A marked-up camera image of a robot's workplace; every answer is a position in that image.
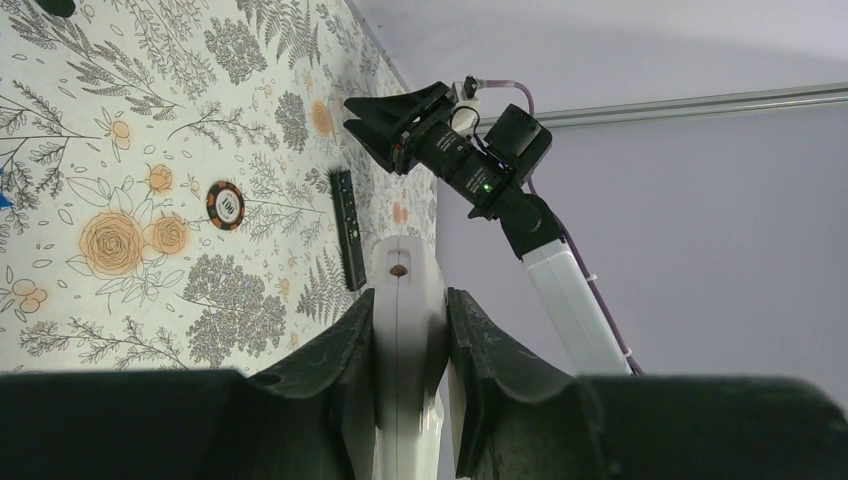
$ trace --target screw hole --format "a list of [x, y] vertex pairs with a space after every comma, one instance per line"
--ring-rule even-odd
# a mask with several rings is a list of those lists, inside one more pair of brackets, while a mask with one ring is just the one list
[[262, 385], [263, 387], [270, 387], [271, 385], [276, 385], [280, 383], [280, 378], [278, 375], [274, 375], [273, 373], [257, 373], [256, 375], [250, 377], [250, 380], [253, 382]]
[[407, 270], [403, 265], [395, 265], [389, 269], [389, 273], [400, 278], [409, 273], [409, 270]]

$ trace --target blue object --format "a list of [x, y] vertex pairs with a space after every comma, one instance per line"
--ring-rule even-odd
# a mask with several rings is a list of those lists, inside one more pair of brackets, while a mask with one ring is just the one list
[[[3, 167], [0, 167], [0, 178], [3, 178]], [[14, 205], [6, 197], [3, 196], [3, 191], [0, 190], [0, 209], [11, 207]]]

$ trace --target white wall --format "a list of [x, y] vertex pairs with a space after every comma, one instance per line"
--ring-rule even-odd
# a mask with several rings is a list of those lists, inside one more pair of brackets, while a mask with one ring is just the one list
[[[848, 405], [846, 125], [828, 105], [555, 131], [537, 188], [647, 372], [801, 377]], [[440, 186], [448, 284], [571, 371], [499, 226]]]
[[[513, 78], [539, 111], [848, 79], [843, 0], [353, 2], [412, 88]], [[484, 98], [484, 116], [523, 101]]]

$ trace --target floral tablecloth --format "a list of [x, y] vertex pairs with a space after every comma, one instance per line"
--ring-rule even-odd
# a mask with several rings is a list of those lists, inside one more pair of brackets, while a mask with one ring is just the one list
[[[354, 299], [332, 168], [366, 258], [435, 244], [432, 175], [384, 173], [340, 125], [346, 97], [401, 92], [341, 0], [77, 5], [0, 0], [0, 371], [283, 358]], [[246, 199], [234, 231], [206, 214], [220, 180]]]

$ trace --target poker chip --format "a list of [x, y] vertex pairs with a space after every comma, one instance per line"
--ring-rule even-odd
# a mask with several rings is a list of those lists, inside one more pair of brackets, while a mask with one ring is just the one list
[[206, 195], [206, 211], [216, 227], [235, 230], [244, 218], [244, 197], [232, 183], [218, 182]]

